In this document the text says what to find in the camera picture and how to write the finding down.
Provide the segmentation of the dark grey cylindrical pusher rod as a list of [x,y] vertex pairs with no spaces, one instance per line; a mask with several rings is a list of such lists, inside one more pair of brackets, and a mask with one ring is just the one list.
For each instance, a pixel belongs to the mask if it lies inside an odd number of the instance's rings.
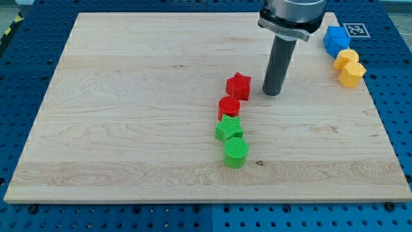
[[262,90],[269,96],[279,95],[288,71],[296,41],[275,36],[268,60]]

